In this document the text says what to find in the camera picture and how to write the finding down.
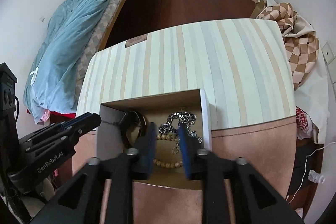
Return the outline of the black smart band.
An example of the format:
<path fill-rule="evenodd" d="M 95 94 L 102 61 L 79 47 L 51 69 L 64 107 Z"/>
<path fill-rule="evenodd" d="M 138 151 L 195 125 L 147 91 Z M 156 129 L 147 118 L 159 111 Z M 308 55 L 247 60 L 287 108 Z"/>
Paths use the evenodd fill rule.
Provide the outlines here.
<path fill-rule="evenodd" d="M 130 142 L 131 133 L 138 129 L 136 139 L 146 135 L 147 123 L 145 117 L 138 111 L 130 110 L 123 113 L 118 127 L 121 133 L 121 139 L 124 147 L 129 149 L 132 147 Z"/>

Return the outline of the red bed sheet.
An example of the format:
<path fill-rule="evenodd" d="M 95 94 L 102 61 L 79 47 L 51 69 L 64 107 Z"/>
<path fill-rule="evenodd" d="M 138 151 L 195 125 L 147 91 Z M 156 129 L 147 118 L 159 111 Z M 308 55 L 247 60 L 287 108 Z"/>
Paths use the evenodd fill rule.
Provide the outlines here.
<path fill-rule="evenodd" d="M 50 110 L 44 110 L 41 120 L 45 122 L 50 118 L 50 116 L 59 116 L 73 119 L 76 117 L 76 114 L 75 113 L 61 114 Z"/>

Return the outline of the white cardboard box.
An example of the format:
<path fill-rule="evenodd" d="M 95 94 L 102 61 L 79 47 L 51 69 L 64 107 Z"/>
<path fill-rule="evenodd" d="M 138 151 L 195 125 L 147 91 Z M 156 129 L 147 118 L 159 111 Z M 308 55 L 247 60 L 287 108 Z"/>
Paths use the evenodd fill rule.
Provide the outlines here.
<path fill-rule="evenodd" d="M 122 143 L 117 122 L 126 111 L 140 112 L 146 123 L 153 122 L 157 128 L 166 123 L 170 114 L 188 112 L 195 114 L 195 124 L 190 126 L 197 137 L 202 138 L 201 146 L 211 150 L 210 107 L 203 89 L 165 93 L 156 96 L 137 97 L 127 100 L 106 102 L 100 105 L 101 124 L 96 134 L 96 156 L 101 160 L 117 157 L 126 150 Z M 182 160 L 181 151 L 177 151 L 177 141 L 157 140 L 155 159 L 167 163 Z M 164 168 L 154 166 L 149 180 L 137 180 L 161 188 L 201 190 L 200 181 L 187 180 L 184 170 L 180 168 Z"/>

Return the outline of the light blue duvet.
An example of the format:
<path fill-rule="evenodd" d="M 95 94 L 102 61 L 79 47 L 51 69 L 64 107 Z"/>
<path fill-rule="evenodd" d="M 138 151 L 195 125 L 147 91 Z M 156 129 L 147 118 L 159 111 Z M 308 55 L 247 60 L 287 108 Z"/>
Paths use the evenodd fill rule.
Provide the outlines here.
<path fill-rule="evenodd" d="M 109 0 L 65 0 L 51 16 L 46 38 L 38 50 L 30 73 L 39 67 L 33 86 L 28 76 L 23 103 L 35 123 L 44 110 L 76 113 L 77 62 Z"/>

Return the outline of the white plastic bottle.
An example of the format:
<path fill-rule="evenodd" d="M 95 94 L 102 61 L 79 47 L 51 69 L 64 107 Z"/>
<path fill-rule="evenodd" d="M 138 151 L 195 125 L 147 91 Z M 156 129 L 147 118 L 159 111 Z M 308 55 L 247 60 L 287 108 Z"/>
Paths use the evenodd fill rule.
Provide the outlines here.
<path fill-rule="evenodd" d="M 317 173 L 315 170 L 311 169 L 308 173 L 308 180 L 316 184 L 323 184 L 325 182 L 325 177 L 323 174 Z"/>

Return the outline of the red white patterned bag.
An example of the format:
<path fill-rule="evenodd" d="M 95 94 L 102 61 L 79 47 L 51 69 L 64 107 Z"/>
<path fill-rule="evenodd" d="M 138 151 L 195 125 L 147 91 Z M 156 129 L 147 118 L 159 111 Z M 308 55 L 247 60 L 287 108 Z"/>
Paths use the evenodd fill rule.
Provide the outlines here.
<path fill-rule="evenodd" d="M 317 136 L 319 133 L 319 129 L 313 123 L 310 116 L 297 106 L 295 107 L 295 111 L 296 111 L 297 138 L 299 140 L 312 139 L 314 143 L 318 143 Z"/>

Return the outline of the striped table cloth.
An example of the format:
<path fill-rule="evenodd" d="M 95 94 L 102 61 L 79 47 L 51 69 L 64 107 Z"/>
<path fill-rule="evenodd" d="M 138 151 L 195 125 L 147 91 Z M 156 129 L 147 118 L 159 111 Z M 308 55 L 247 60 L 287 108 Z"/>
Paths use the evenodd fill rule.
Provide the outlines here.
<path fill-rule="evenodd" d="M 295 116 L 294 87 L 275 22 L 224 19 L 149 33 L 97 52 L 85 74 L 77 115 L 102 103 L 203 89 L 214 130 Z"/>

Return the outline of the checkered mattress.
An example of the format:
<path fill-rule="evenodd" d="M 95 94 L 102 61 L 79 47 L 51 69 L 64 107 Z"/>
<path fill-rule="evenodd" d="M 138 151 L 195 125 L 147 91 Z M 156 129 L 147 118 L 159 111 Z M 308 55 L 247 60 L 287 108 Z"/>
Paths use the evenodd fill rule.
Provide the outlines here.
<path fill-rule="evenodd" d="M 96 52 L 103 50 L 106 46 L 110 32 L 126 0 L 109 0 L 108 6 L 93 29 L 91 38 L 84 48 L 84 52 L 77 62 L 75 100 L 79 100 L 83 86 L 84 77 L 88 70 L 88 65 Z"/>

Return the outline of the checkered beige blanket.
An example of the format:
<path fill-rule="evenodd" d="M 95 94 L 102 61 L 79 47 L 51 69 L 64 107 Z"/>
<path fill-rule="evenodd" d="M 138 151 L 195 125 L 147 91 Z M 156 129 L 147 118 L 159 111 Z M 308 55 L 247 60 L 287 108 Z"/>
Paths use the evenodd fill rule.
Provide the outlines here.
<path fill-rule="evenodd" d="M 256 7 L 251 17 L 275 21 L 280 28 L 293 85 L 298 89 L 314 68 L 319 54 L 316 31 L 288 2 L 252 0 Z"/>

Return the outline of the white wall socket strip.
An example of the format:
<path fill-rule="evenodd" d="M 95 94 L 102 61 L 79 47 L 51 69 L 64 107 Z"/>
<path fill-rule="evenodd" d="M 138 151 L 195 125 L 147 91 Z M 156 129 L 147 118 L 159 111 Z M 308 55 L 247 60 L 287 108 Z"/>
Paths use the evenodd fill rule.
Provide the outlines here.
<path fill-rule="evenodd" d="M 335 84 L 336 81 L 336 60 L 335 54 L 328 42 L 322 47 L 323 57 L 327 64 L 327 70 L 329 71 L 329 75 L 331 78 L 331 82 Z"/>

